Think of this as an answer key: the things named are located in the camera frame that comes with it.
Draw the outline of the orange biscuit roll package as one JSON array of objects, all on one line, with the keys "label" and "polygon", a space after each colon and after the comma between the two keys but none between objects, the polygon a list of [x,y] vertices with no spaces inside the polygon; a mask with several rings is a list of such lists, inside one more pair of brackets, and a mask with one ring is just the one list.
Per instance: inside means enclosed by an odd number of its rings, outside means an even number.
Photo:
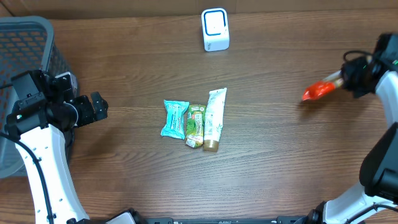
[{"label": "orange biscuit roll package", "polygon": [[341,70],[338,70],[306,88],[302,96],[302,101],[317,100],[342,87],[343,83],[344,80],[341,77]]}]

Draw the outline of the teal wet wipes pack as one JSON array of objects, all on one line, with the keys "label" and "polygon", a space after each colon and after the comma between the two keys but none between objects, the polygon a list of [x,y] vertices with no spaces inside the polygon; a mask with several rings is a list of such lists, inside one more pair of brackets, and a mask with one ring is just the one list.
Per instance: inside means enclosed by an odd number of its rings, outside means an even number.
[{"label": "teal wet wipes pack", "polygon": [[167,112],[166,124],[161,130],[161,136],[167,136],[175,139],[184,139],[184,114],[189,107],[187,101],[164,100],[164,106]]}]

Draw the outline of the green juice carton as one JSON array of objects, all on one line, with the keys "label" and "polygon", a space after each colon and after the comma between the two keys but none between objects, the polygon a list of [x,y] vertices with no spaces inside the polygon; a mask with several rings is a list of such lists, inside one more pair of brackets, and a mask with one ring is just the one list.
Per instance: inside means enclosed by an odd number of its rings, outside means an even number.
[{"label": "green juice carton", "polygon": [[204,141],[205,105],[190,105],[187,114],[187,135],[185,144],[198,148]]}]

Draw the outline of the white cosmetic tube gold cap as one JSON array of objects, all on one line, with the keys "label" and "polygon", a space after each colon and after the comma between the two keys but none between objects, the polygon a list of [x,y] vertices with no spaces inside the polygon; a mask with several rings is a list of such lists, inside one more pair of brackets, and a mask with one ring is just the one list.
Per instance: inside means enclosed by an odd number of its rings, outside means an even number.
[{"label": "white cosmetic tube gold cap", "polygon": [[205,151],[216,152],[219,148],[221,132],[223,130],[226,92],[227,88],[209,92],[209,99],[205,112],[203,144],[203,149]]}]

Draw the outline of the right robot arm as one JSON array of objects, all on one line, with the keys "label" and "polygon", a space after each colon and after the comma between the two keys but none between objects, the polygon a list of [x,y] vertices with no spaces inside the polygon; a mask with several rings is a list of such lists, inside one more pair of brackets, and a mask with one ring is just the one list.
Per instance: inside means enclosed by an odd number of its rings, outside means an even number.
[{"label": "right robot arm", "polygon": [[345,60],[322,84],[329,83],[341,84],[357,98],[377,95],[388,129],[364,158],[358,183],[298,222],[362,223],[381,210],[397,211],[397,62],[375,55]]}]

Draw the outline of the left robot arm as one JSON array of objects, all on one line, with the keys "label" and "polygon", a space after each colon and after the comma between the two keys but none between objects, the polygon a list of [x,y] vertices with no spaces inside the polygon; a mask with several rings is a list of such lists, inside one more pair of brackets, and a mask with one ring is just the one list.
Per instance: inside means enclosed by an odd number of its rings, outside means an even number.
[{"label": "left robot arm", "polygon": [[1,136],[15,143],[22,157],[36,223],[92,223],[73,185],[65,133],[107,118],[108,103],[98,92],[78,95],[70,72],[52,77],[29,70],[12,77],[11,86],[19,99]]}]

